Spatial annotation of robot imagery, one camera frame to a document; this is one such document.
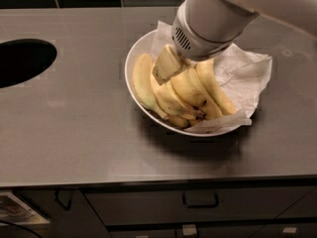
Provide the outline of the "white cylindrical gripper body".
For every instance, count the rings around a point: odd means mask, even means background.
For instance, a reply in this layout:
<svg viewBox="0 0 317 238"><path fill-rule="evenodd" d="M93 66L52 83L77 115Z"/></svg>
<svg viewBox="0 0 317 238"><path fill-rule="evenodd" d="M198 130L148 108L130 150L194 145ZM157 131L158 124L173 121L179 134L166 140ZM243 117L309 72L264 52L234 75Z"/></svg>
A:
<svg viewBox="0 0 317 238"><path fill-rule="evenodd" d="M171 37L187 59L208 60L225 51L257 15L225 0L185 0L177 10Z"/></svg>

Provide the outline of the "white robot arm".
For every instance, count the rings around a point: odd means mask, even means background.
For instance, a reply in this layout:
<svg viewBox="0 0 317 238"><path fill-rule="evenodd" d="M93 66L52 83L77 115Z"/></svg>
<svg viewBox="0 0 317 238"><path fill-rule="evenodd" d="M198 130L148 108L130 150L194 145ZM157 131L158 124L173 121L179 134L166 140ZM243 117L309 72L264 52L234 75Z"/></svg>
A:
<svg viewBox="0 0 317 238"><path fill-rule="evenodd" d="M185 0L172 24L171 57L155 64L155 79L166 83L191 60L221 54L259 15L317 37L317 0Z"/></svg>

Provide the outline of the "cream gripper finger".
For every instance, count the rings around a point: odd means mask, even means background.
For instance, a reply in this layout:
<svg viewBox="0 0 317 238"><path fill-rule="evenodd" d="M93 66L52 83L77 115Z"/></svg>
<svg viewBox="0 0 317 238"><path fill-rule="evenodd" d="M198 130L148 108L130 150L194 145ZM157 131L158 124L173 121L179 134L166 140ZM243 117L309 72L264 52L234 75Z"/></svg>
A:
<svg viewBox="0 0 317 238"><path fill-rule="evenodd" d="M154 62L153 76L162 85L188 67L190 62L187 59L180 56L172 45L165 45Z"/></svg>

